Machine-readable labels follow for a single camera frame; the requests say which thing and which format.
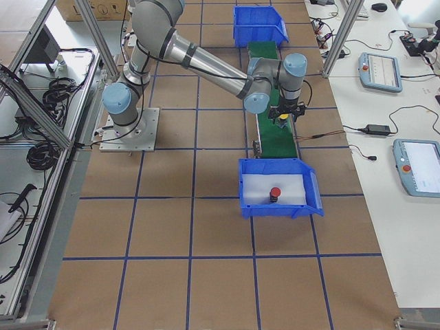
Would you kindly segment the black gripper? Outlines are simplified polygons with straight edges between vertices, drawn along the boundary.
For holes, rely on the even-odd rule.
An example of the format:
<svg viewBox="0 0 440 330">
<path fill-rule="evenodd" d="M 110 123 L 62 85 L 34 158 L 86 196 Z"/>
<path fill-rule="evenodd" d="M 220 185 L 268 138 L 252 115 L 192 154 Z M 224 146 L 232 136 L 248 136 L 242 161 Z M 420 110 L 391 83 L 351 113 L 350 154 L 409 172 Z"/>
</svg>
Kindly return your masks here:
<svg viewBox="0 0 440 330">
<path fill-rule="evenodd" d="M 303 116 L 305 114 L 306 105 L 303 102 L 298 103 L 297 105 L 279 105 L 279 106 L 271 106 L 269 108 L 268 118 L 272 121 L 275 121 L 276 118 L 279 118 L 281 115 L 293 115 L 293 120 L 297 121 L 297 118 Z"/>
</svg>

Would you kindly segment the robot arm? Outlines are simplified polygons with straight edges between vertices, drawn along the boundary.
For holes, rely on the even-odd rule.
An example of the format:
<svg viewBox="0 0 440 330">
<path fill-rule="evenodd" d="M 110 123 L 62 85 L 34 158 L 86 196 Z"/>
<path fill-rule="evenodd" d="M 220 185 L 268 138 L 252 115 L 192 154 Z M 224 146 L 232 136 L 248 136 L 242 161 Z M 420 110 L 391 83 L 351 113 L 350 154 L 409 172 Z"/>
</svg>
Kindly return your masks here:
<svg viewBox="0 0 440 330">
<path fill-rule="evenodd" d="M 307 59 L 299 53 L 283 60 L 251 58 L 242 72 L 179 34 L 176 24 L 184 11 L 183 1 L 138 1 L 132 12 L 132 28 L 137 37 L 129 62 L 117 82 L 102 94 L 102 103 L 113 120 L 119 140 L 139 138 L 146 128 L 139 99 L 150 81 L 153 61 L 179 65 L 195 72 L 242 100 L 246 111 L 260 114 L 270 105 L 274 88 L 280 92 L 278 104 L 269 118 L 304 115 L 299 102 L 307 71 Z"/>
</svg>

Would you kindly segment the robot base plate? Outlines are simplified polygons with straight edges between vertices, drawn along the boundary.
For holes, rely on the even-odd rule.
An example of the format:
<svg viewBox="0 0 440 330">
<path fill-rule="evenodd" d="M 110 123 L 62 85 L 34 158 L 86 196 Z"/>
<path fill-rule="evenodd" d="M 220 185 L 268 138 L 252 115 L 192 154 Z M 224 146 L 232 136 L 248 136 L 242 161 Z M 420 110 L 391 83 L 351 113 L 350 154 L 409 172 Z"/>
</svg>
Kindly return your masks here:
<svg viewBox="0 0 440 330">
<path fill-rule="evenodd" d="M 130 134 L 131 127 L 119 127 L 113 123 L 111 116 L 107 116 L 107 124 L 111 126 L 103 133 L 99 149 L 102 152 L 138 152 L 155 150 L 157 126 L 160 118 L 160 108 L 137 108 L 142 113 L 140 123 Z"/>
</svg>

